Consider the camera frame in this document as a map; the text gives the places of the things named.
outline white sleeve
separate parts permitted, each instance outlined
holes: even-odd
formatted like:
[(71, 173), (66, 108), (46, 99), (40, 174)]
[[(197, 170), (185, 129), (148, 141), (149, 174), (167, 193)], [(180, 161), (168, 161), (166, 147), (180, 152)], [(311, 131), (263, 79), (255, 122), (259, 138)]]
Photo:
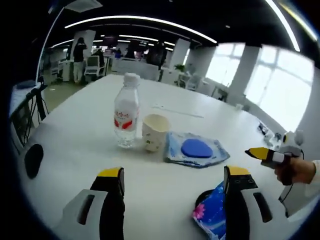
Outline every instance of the white sleeve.
[(320, 192), (320, 160), (313, 161), (315, 165), (315, 175), (310, 184), (305, 185), (305, 196), (311, 197)]

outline plastic bottle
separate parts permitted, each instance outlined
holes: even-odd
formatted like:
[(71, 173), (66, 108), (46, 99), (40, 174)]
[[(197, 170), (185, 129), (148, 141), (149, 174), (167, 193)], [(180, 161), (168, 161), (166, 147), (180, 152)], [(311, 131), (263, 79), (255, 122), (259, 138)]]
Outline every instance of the plastic bottle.
[(137, 136), (139, 80), (139, 75), (126, 73), (123, 87), (114, 100), (114, 132), (118, 145), (123, 148), (132, 147)]

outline human hand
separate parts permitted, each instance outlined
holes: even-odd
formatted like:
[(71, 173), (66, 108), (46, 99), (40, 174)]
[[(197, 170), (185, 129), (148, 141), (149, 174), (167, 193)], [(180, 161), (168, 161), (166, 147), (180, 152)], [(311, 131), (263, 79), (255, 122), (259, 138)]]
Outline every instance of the human hand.
[[(295, 175), (292, 177), (292, 183), (309, 184), (316, 174), (316, 166), (312, 161), (292, 157), (290, 165), (295, 172)], [(274, 170), (279, 181), (285, 168), (286, 166), (279, 166)]]

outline pink flower pattern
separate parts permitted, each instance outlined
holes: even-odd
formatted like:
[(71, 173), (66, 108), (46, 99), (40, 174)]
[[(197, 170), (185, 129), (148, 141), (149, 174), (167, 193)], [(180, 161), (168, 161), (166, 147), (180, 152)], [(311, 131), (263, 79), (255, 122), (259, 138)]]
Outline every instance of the pink flower pattern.
[(202, 219), (202, 217), (205, 215), (205, 205), (199, 204), (194, 210), (193, 210), (193, 217), (196, 219)]

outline black ceiling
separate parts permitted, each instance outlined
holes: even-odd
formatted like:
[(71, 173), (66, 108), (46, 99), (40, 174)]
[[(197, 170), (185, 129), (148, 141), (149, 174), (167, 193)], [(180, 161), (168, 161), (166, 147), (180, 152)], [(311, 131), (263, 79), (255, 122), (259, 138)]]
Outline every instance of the black ceiling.
[[(194, 40), (192, 41), (192, 47), (199, 44), (203, 46), (214, 45), (209, 40), (186, 30), (139, 19), (104, 19), (64, 28), (66, 25), (96, 17), (132, 15), (180, 24), (198, 31), (218, 43), (245, 42), (256, 46), (266, 44), (290, 50), (294, 49), (285, 28), (265, 0), (98, 1), (103, 4), (103, 7), (83, 13), (65, 9), (52, 29), (47, 47), (70, 40), (75, 32), (87, 29), (96, 31), (96, 39), (100, 39), (102, 34), (106, 36), (122, 34), (149, 37), (174, 43), (178, 38), (185, 37)], [(312, 9), (309, 10), (303, 1), (298, 1), (296, 6), (306, 13), (311, 21), (316, 21), (316, 16), (310, 12)], [(319, 58), (319, 51), (315, 49), (316, 44), (283, 8), (279, 8), (296, 36), (301, 53), (312, 59)], [(313, 25), (319, 29), (318, 22), (313, 22)]]

